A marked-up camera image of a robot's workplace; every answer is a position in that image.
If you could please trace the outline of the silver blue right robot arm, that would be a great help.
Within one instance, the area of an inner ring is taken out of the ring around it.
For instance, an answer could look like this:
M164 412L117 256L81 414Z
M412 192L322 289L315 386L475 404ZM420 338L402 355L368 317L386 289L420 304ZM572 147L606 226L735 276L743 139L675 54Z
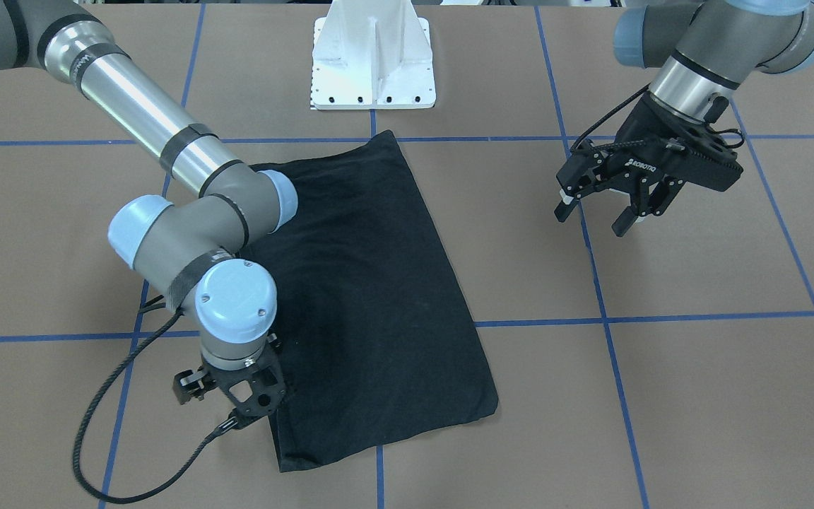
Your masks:
M172 97L235 149L256 134L207 97L260 113L248 95L280 78L302 29L281 4L96 6L95 16ZM220 84L239 86L236 98ZM155 161L74 87L41 71L0 71L0 440L68 440L97 387L139 339L143 279L106 239L142 194L178 193Z

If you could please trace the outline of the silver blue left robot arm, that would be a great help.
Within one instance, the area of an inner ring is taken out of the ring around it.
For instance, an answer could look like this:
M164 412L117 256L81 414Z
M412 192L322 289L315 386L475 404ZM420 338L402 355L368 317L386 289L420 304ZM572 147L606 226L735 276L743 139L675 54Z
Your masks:
M814 62L813 1L705 1L631 8L615 27L624 66L658 74L627 99L629 116L610 143L586 130L556 174L565 222L582 200L611 190L629 206L613 223L624 236L662 216L687 184L724 192L743 174L737 143L714 128L746 78L790 74Z

